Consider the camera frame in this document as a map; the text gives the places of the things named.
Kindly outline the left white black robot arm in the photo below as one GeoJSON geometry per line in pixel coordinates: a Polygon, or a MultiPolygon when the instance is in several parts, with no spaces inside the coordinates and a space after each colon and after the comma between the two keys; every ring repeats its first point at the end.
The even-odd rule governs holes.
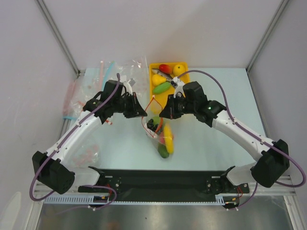
{"type": "Polygon", "coordinates": [[[103,91],[86,102],[79,118],[63,137],[46,152],[37,151],[33,155],[36,180],[58,194],[66,193],[72,186],[84,185],[102,191],[106,181],[99,172],[90,166],[73,166],[72,158],[81,143],[115,113],[125,118],[147,115],[130,81],[108,80],[103,91]]]}

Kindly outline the clear orange-zipper zip bag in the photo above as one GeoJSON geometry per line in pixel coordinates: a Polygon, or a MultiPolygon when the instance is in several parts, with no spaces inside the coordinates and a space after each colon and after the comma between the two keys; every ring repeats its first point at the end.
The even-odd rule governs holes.
{"type": "Polygon", "coordinates": [[[158,145],[160,144],[159,141],[158,141],[158,137],[161,133],[163,133],[163,129],[164,129],[165,124],[169,124],[169,122],[167,122],[165,118],[161,117],[161,122],[158,126],[158,129],[155,132],[153,132],[153,131],[151,131],[150,129],[147,128],[146,123],[150,119],[152,119],[154,116],[159,117],[159,114],[162,111],[162,106],[157,102],[157,100],[154,98],[154,96],[150,99],[149,103],[147,104],[147,106],[145,108],[145,111],[147,113],[147,116],[142,117],[142,119],[141,119],[142,127],[145,130],[145,134],[151,139],[153,146],[158,151],[158,145]]]}

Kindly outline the peach toy fruit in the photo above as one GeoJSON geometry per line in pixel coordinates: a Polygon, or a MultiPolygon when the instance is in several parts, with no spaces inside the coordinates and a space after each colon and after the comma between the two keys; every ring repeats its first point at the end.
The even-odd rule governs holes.
{"type": "Polygon", "coordinates": [[[158,141],[159,141],[160,144],[165,145],[165,137],[164,137],[164,134],[163,134],[163,133],[161,133],[161,134],[159,135],[158,141]]]}

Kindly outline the dark toy grape bunch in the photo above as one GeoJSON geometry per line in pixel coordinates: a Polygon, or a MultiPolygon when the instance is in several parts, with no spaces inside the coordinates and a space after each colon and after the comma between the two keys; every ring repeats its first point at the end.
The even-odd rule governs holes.
{"type": "Polygon", "coordinates": [[[153,119],[150,119],[146,125],[148,129],[155,132],[158,129],[159,123],[155,122],[153,119]]]}

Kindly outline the yellow toy banana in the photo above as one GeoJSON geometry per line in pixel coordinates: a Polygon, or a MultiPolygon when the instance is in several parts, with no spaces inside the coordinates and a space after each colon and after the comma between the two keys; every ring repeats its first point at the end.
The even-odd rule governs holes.
{"type": "Polygon", "coordinates": [[[169,154],[173,154],[174,153],[173,134],[171,126],[169,124],[165,124],[163,133],[164,133],[166,150],[169,154]]]}

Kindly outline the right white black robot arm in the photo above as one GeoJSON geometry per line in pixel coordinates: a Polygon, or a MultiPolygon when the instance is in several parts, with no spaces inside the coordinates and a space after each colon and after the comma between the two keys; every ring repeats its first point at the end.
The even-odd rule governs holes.
{"type": "Polygon", "coordinates": [[[275,142],[263,137],[231,118],[224,105],[207,99],[196,81],[185,84],[181,92],[168,95],[159,116],[178,119],[184,114],[192,114],[198,121],[224,133],[254,159],[254,163],[232,166],[224,172],[221,186],[226,192],[233,192],[238,185],[250,182],[270,188],[289,168],[288,145],[283,140],[275,142]]]}

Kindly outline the orange green toy mango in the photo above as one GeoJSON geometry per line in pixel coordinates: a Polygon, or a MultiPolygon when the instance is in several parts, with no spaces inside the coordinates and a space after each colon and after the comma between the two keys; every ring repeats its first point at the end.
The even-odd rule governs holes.
{"type": "Polygon", "coordinates": [[[164,159],[169,157],[169,153],[166,149],[166,146],[163,144],[159,144],[158,145],[158,153],[160,154],[160,156],[164,159]]]}

